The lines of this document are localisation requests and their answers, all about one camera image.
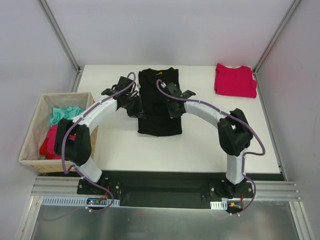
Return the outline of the black flower print t-shirt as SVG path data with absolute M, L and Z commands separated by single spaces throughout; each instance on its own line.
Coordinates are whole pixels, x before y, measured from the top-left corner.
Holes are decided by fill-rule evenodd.
M 182 134 L 181 118 L 170 118 L 165 96 L 157 88 L 157 80 L 165 84 L 179 84 L 179 70 L 173 67 L 162 70 L 144 69 L 138 73 L 144 118 L 138 119 L 138 133 L 154 137 Z

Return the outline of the wicker laundry basket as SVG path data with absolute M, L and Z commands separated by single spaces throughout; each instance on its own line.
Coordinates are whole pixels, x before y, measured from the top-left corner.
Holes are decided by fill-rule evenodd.
M 49 129 L 53 108 L 80 107 L 87 109 L 94 103 L 90 92 L 44 93 L 40 96 L 18 161 L 40 173 L 62 172 L 61 159 L 47 159 L 40 153 Z

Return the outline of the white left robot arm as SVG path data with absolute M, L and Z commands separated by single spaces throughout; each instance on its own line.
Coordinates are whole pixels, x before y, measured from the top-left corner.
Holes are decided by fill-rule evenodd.
M 84 112 L 72 119 L 61 119 L 57 125 L 54 152 L 61 156 L 62 166 L 70 161 L 81 176 L 89 179 L 88 188 L 99 195 L 106 183 L 101 179 L 102 170 L 92 158 L 91 134 L 98 125 L 118 109 L 126 110 L 130 118 L 143 118 L 141 97 L 136 90 L 136 75 L 121 76 L 117 84 L 102 91 L 99 99 Z

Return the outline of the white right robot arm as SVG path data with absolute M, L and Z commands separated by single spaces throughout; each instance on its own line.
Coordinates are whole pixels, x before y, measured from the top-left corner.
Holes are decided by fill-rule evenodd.
M 191 114 L 217 128 L 219 145 L 226 153 L 227 169 L 225 180 L 217 184 L 215 193 L 229 199 L 237 197 L 247 182 L 244 177 L 243 156 L 253 138 L 243 111 L 237 108 L 224 115 L 220 110 L 202 103 L 194 92 L 182 92 L 174 83 L 159 82 L 157 86 L 165 93 L 165 103 L 171 119 Z

